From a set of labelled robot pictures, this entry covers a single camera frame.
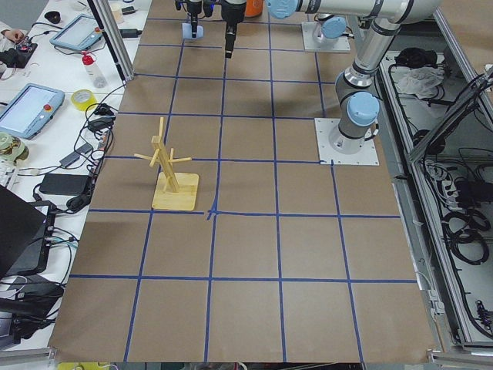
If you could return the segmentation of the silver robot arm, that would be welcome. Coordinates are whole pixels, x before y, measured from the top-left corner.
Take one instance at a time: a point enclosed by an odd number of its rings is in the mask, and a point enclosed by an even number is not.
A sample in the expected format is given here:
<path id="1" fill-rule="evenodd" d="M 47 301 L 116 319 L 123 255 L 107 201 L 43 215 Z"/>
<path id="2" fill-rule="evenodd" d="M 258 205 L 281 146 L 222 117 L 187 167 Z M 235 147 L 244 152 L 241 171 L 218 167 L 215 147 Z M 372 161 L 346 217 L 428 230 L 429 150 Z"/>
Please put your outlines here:
<path id="1" fill-rule="evenodd" d="M 205 18 L 213 14 L 215 6 L 221 7 L 221 18 L 226 22 L 225 39 L 233 42 L 236 39 L 237 25 L 245 17 L 252 18 L 262 14 L 263 1 L 175 1 L 179 11 L 184 8 L 189 16 L 189 23 L 183 24 L 183 38 L 199 38 L 200 14 Z M 344 34 L 346 21 L 335 15 L 324 15 L 321 18 L 322 35 L 339 37 Z"/>
<path id="2" fill-rule="evenodd" d="M 440 4 L 440 1 L 419 0 L 268 1 L 267 9 L 276 19 L 288 18 L 295 12 L 357 15 L 373 19 L 352 65 L 336 81 L 341 110 L 338 132 L 349 140 L 359 140 L 380 111 L 380 103 L 367 89 L 394 37 L 403 24 L 427 18 Z"/>

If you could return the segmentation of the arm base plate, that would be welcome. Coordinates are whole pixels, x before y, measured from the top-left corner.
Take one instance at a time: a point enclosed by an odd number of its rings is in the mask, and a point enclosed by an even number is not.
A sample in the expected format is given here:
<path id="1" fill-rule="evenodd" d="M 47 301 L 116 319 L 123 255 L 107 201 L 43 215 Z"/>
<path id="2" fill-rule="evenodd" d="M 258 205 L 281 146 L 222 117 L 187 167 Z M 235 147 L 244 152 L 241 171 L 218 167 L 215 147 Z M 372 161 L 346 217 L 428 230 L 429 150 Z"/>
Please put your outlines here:
<path id="1" fill-rule="evenodd" d="M 338 38 L 326 38 L 318 22 L 302 22 L 301 27 L 306 52 L 350 52 L 350 43 L 345 35 L 340 35 Z"/>
<path id="2" fill-rule="evenodd" d="M 316 118 L 315 132 L 319 161 L 323 165 L 378 166 L 379 160 L 374 140 L 368 129 L 365 137 L 348 139 L 339 130 L 339 119 Z"/>

